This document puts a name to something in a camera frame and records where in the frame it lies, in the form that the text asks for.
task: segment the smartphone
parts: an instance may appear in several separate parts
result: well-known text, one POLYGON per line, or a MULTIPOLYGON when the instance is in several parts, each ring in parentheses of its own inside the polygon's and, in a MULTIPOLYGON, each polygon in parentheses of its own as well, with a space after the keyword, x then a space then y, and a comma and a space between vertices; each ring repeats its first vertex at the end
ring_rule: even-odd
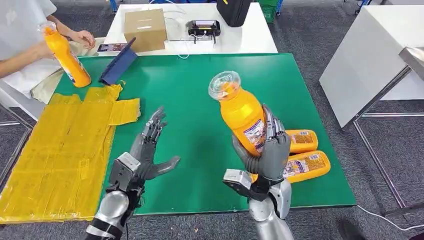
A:
POLYGON ((98 46, 97 52, 120 52, 125 48, 126 43, 106 43, 98 46))

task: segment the plastic bottle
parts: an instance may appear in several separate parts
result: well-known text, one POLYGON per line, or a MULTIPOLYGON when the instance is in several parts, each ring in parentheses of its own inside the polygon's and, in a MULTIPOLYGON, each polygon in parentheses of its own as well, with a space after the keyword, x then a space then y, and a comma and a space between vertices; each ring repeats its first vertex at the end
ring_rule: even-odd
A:
POLYGON ((288 157, 284 177, 290 183, 297 183, 322 176, 330 171, 331 164, 322 151, 309 151, 288 157))
POLYGON ((73 85, 77 88, 89 85, 92 82, 90 75, 78 58, 72 54, 68 40, 57 31, 56 24, 47 21, 38 26, 38 31, 43 34, 48 48, 59 61, 73 85))
POLYGON ((222 119, 243 147, 259 156, 265 142, 264 111, 256 97, 241 87, 239 74, 219 73, 210 81, 208 92, 219 101, 222 119))
POLYGON ((318 138, 312 130, 286 130, 291 138, 290 153, 300 154, 315 151, 318 148, 318 138))

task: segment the bottle label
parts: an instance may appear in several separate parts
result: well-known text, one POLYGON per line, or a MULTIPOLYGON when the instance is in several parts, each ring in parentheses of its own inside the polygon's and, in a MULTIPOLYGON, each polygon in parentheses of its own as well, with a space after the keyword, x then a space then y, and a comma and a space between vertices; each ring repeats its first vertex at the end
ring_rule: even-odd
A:
MULTIPOLYGON (((77 56, 75 56, 73 53, 71 53, 71 55, 72 55, 72 57, 75 59, 75 61, 79 64, 79 66, 81 67, 81 69, 88 75, 88 72, 86 71, 86 69, 83 67, 83 64, 80 62, 80 60, 78 59, 78 57, 77 56)), ((72 81, 72 83, 74 84, 75 83, 75 79, 74 79, 74 77, 72 76, 72 74, 71 74, 71 72, 69 71, 69 69, 67 69, 63 64, 62 64, 62 62, 58 59, 58 58, 56 58, 58 61, 59 61, 59 63, 60 63, 60 65, 62 66, 62 68, 63 68, 63 70, 65 71, 65 73, 68 75, 68 77, 69 77, 69 79, 72 81)))
POLYGON ((307 173, 313 170, 324 168, 326 166, 324 159, 320 154, 315 153, 309 156, 303 156, 302 158, 288 160, 285 166, 283 176, 285 178, 307 173))
POLYGON ((254 145, 254 148, 258 153, 262 152, 262 148, 265 144, 265 124, 259 119, 253 126, 245 130, 244 135, 249 140, 251 144, 254 145))
POLYGON ((313 142, 312 135, 307 131, 301 131, 298 134, 292 135, 291 140, 294 144, 311 144, 313 142))

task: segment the cardboard box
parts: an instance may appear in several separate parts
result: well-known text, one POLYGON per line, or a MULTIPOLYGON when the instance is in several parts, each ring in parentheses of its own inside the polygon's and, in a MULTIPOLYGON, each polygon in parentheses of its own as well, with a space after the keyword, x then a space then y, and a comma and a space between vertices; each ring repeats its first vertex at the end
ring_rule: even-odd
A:
POLYGON ((125 13, 123 34, 128 43, 136 38, 131 49, 136 52, 147 52, 165 49, 167 29, 162 9, 132 11, 125 13))

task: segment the robotic arm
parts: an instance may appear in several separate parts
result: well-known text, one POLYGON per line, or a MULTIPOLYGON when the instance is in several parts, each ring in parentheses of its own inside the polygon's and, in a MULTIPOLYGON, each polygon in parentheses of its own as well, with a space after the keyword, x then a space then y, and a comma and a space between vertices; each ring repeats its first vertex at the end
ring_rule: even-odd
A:
POLYGON ((285 221, 292 198, 290 182, 283 172, 290 154, 290 137, 280 120, 263 105, 266 118, 266 140, 261 156, 252 156, 233 135, 232 145, 247 171, 227 169, 222 181, 239 195, 247 197, 249 212, 261 240, 294 240, 285 221))
POLYGON ((164 108, 156 110, 144 130, 138 134, 131 150, 114 160, 109 177, 110 187, 101 200, 100 207, 85 230, 83 240, 119 240, 127 220, 141 207, 146 180, 165 174, 176 167, 180 157, 154 164, 156 144, 167 122, 164 108))

